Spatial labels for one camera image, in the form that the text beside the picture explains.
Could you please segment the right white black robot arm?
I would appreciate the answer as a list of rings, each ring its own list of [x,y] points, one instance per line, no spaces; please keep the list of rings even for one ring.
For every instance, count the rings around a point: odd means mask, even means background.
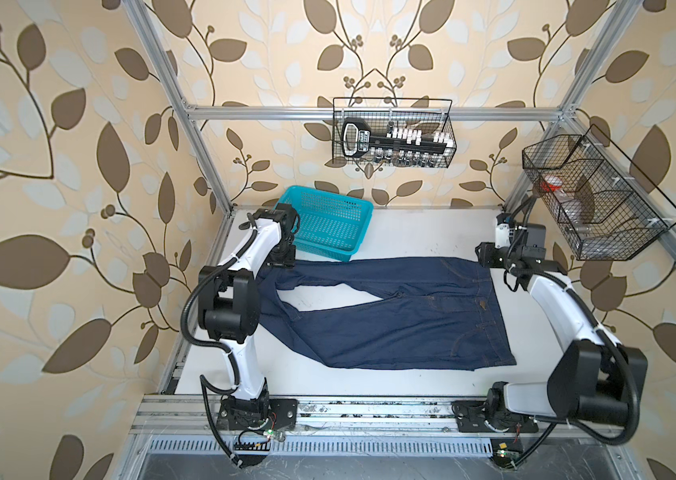
[[[648,362],[638,349],[625,347],[596,319],[576,292],[562,265],[545,257],[545,228],[529,215],[535,197],[496,218],[495,239],[475,252],[481,265],[503,273],[511,292],[523,290],[541,308],[562,350],[544,382],[496,382],[478,415],[497,433],[519,434],[528,423],[544,431],[506,462],[516,469],[559,425],[579,429],[608,446],[628,443],[641,419],[640,401]]]

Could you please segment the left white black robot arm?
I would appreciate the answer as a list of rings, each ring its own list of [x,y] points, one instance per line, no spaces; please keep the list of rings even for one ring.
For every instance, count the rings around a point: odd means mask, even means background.
[[[228,388],[199,376],[205,416],[221,451],[239,469],[262,462],[273,441],[285,440],[296,425],[298,401],[272,399],[257,359],[253,335],[261,297],[257,275],[263,267],[291,268],[300,217],[289,204],[247,215],[249,235],[224,263],[204,267],[180,317],[180,332],[195,347],[224,355]]]

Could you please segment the dark blue denim trousers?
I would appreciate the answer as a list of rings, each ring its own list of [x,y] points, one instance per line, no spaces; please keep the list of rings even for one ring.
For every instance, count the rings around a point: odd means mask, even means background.
[[[488,268],[453,257],[299,261],[259,272],[261,325],[330,368],[466,370],[513,366]],[[301,311],[279,294],[345,284],[375,301]]]

